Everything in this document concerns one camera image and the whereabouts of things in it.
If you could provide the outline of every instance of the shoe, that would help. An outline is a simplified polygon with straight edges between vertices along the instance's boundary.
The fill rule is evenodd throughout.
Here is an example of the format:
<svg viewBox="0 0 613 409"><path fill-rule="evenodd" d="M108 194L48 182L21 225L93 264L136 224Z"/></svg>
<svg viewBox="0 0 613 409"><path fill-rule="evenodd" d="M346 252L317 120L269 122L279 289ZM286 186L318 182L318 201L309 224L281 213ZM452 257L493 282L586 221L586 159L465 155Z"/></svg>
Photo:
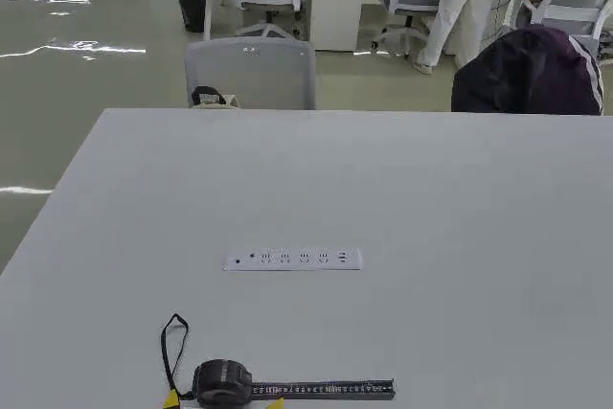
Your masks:
<svg viewBox="0 0 613 409"><path fill-rule="evenodd" d="M413 67L415 67L420 73L425 76L432 75L432 66L428 66L427 64L421 64L420 62L413 61Z"/></svg>

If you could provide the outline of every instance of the power outlet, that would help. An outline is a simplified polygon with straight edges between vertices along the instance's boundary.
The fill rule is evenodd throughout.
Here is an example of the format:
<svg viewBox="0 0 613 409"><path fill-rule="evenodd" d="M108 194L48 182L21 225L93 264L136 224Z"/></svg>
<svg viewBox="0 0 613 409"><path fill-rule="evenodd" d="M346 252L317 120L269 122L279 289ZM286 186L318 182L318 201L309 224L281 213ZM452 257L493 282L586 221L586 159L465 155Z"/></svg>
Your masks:
<svg viewBox="0 0 613 409"><path fill-rule="evenodd" d="M226 258L224 270L295 271L361 270L359 249L280 248L234 251Z"/></svg>

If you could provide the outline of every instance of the white pants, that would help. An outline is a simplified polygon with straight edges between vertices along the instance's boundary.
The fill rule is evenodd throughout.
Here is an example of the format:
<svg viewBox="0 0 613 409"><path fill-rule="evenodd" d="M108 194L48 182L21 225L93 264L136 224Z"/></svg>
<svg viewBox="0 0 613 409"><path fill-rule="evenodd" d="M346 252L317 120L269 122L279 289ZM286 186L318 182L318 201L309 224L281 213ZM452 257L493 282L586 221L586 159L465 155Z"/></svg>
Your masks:
<svg viewBox="0 0 613 409"><path fill-rule="evenodd" d="M458 20L460 13L460 37L462 46L457 62L464 66L479 55L481 40L488 24L492 0L441 0L428 42L418 56L418 63L436 66L444 43Z"/></svg>

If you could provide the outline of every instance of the black trash can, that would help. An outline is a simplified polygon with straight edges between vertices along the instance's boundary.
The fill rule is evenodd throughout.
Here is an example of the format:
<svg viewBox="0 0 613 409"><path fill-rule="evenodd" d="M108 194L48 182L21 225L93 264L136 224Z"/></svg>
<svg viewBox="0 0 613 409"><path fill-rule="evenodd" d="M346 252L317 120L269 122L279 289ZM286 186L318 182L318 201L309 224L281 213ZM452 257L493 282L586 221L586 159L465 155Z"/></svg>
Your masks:
<svg viewBox="0 0 613 409"><path fill-rule="evenodd" d="M185 29L191 33L204 33L204 15L207 0L179 0Z"/></svg>

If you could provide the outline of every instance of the drawer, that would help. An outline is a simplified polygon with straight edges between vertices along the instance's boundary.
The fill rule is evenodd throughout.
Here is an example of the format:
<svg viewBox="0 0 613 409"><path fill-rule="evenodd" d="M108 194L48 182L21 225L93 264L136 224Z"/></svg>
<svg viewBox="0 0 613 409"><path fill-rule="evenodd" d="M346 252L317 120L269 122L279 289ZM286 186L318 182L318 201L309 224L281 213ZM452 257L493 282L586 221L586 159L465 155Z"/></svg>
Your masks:
<svg viewBox="0 0 613 409"><path fill-rule="evenodd" d="M312 0L310 39L315 50L353 52L362 0Z"/></svg>

